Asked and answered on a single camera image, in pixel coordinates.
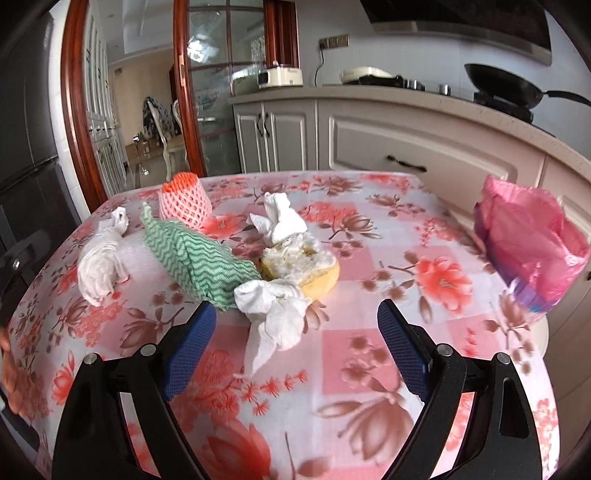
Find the person's left hand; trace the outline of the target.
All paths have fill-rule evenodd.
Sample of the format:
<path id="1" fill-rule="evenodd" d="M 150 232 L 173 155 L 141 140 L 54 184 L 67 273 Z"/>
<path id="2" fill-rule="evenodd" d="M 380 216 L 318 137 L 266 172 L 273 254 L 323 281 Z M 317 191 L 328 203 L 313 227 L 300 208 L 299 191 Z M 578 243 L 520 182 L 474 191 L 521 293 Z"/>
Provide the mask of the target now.
<path id="1" fill-rule="evenodd" d="M 15 361 L 7 331 L 1 329 L 1 385 L 9 409 L 29 420 L 49 414 L 47 385 L 42 376 L 28 372 Z"/>

